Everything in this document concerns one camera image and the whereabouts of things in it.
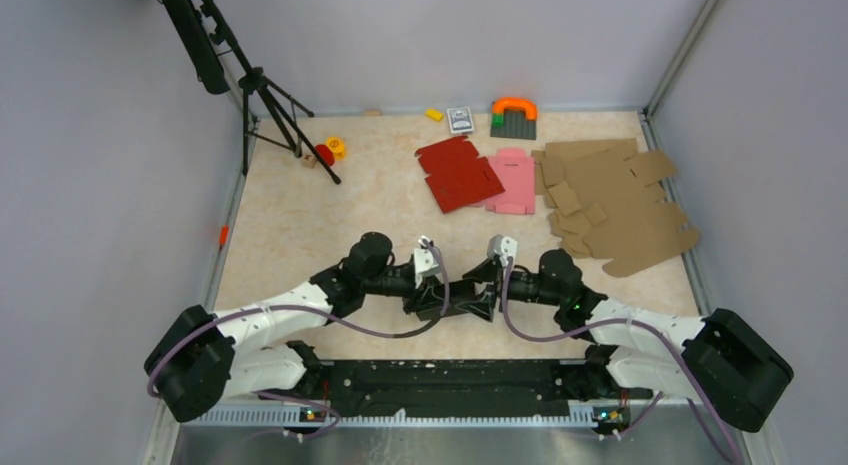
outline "white wall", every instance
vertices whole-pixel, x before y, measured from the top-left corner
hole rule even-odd
[[[845,463],[848,0],[727,0],[657,118],[714,305],[794,367],[787,463]]]
[[[217,0],[254,66],[319,113],[639,108],[704,1]]]
[[[153,0],[0,0],[0,463],[140,459],[239,127]]]

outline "small wooden block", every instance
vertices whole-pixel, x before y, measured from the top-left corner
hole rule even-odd
[[[318,164],[318,159],[315,158],[315,155],[304,155],[300,157],[300,164],[306,168],[315,168],[315,165]]]

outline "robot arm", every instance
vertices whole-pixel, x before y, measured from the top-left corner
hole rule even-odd
[[[419,244],[408,263],[396,266],[390,263],[394,255],[388,237],[370,232],[337,265],[281,295],[224,312],[190,307],[150,354],[145,371],[179,422],[197,418],[223,398],[294,388],[307,371],[310,357],[304,355],[311,351],[277,345],[286,336],[326,325],[331,316],[352,314],[366,294],[403,297],[413,309],[432,308],[436,301],[441,305],[444,296],[434,291],[443,286],[436,278],[441,273],[436,249],[426,237]],[[162,358],[201,327],[209,329],[154,376]]]
[[[486,270],[485,278],[497,281],[510,258],[514,263],[515,249],[510,237],[494,237],[489,259],[469,273],[479,276],[480,270]],[[625,323],[599,326],[575,337],[596,344],[587,350],[587,360],[603,364],[622,388],[649,388],[697,400],[665,345],[631,322],[654,327],[681,354],[722,419],[745,431],[759,431],[794,372],[738,315],[724,309],[706,317],[642,310],[591,290],[581,278],[582,272],[567,253],[551,250],[539,259],[538,273],[520,267],[503,286],[509,300],[557,307],[554,320],[564,332],[623,319]]]

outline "flattened cardboard box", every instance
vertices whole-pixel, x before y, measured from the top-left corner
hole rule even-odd
[[[548,188],[565,179],[560,167],[556,165],[556,161],[548,161],[548,175],[545,175],[545,170],[542,168],[542,162],[545,158],[558,159],[564,165],[588,155],[609,150],[615,146],[629,147],[633,150],[634,154],[637,150],[635,138],[550,142],[545,144],[545,150],[533,150],[530,152],[530,155],[536,162],[536,195],[544,195]]]
[[[569,253],[582,255],[588,250],[595,258],[612,258],[603,268],[614,277],[649,268],[689,250],[698,241],[697,229],[685,228],[686,215],[677,204],[664,202],[665,191],[657,183],[676,174],[674,164],[659,151],[636,153],[634,145],[635,141],[614,144],[606,151],[565,163],[566,182],[556,190],[561,197],[576,195],[580,204],[578,210],[552,219],[552,227],[555,223],[564,234],[563,248]],[[558,195],[553,189],[549,192],[556,201]],[[573,208],[564,198],[560,202]]]

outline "yellow block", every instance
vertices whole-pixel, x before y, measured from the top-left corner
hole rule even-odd
[[[442,112],[440,112],[440,111],[438,111],[434,108],[428,108],[427,111],[424,112],[424,115],[427,115],[428,117],[432,118],[433,120],[435,120],[437,122],[441,122],[442,117],[445,116],[445,114],[443,114]]]
[[[327,148],[333,152],[333,158],[336,160],[341,160],[347,156],[347,147],[345,147],[344,140],[339,137],[330,137],[327,139]]]

